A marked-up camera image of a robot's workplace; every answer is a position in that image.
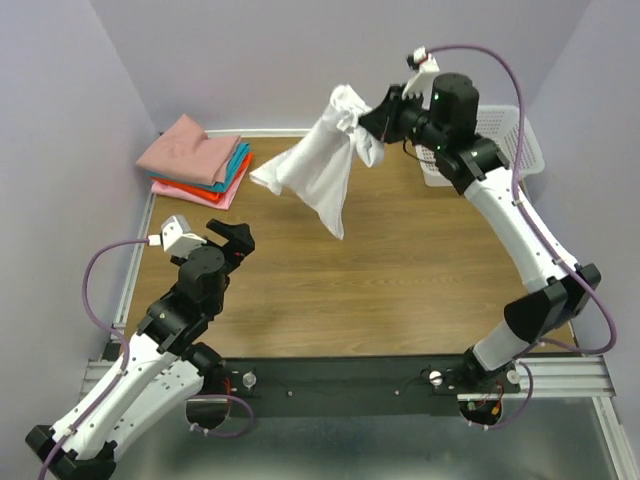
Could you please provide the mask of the white t shirt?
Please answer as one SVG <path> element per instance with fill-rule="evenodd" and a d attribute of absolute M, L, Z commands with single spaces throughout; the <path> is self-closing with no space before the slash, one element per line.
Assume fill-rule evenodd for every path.
<path fill-rule="evenodd" d="M 359 125 L 370 111 L 350 85 L 336 86 L 309 132 L 251 171 L 251 181 L 275 195 L 291 190 L 335 238 L 343 239 L 342 211 L 354 160 L 373 167 L 384 159 L 383 144 Z"/>

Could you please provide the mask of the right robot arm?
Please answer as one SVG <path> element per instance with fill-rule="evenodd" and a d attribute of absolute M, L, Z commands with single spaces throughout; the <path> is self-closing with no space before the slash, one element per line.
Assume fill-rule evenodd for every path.
<path fill-rule="evenodd" d="M 405 98 L 389 87 L 379 106 L 358 123 L 384 143 L 411 141 L 432 151 L 435 166 L 487 220 L 506 248 L 527 293 L 507 304 L 502 321 L 470 347 L 459 366 L 445 375 L 454 386 L 485 390 L 496 376 L 542 337 L 575 318 L 601 274 L 564 248 L 550 253 L 538 235 L 546 230 L 522 196 L 500 147 L 476 131 L 479 92 L 462 74 L 438 75 L 430 103 Z"/>

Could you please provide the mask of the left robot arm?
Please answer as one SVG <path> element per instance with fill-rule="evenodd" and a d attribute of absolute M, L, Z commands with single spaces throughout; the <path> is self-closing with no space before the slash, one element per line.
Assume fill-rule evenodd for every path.
<path fill-rule="evenodd" d="M 234 393 L 225 360 L 198 339 L 222 312 L 230 275 L 255 241 L 246 223 L 212 219 L 206 227 L 224 244 L 193 233 L 181 215 L 169 217 L 159 233 L 137 239 L 169 255 L 177 280 L 148 307 L 131 338 L 104 328 L 121 342 L 119 359 L 68 413 L 27 434 L 27 445 L 42 462 L 40 478 L 110 478 L 140 435 L 190 398 L 238 405 L 248 417 L 242 429 L 252 428 L 254 411 Z"/>

